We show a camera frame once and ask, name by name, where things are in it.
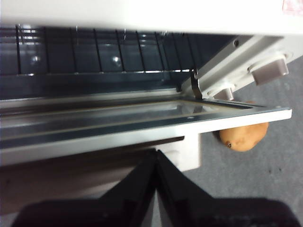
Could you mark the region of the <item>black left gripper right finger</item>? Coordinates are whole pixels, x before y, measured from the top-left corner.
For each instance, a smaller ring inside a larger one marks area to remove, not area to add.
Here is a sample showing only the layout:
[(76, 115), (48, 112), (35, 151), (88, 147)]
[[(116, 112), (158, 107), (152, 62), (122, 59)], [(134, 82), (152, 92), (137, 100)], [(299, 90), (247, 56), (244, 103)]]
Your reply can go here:
[(175, 227), (299, 227), (283, 202), (266, 198), (214, 198), (156, 152), (157, 191)]

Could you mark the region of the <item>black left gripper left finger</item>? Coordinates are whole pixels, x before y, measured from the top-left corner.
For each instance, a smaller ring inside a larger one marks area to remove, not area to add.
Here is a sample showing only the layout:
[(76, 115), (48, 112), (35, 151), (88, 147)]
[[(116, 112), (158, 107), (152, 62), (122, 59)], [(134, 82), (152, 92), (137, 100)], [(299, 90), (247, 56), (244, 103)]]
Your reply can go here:
[(52, 200), (25, 206), (14, 227), (139, 226), (155, 194), (151, 151), (123, 180), (96, 199)]

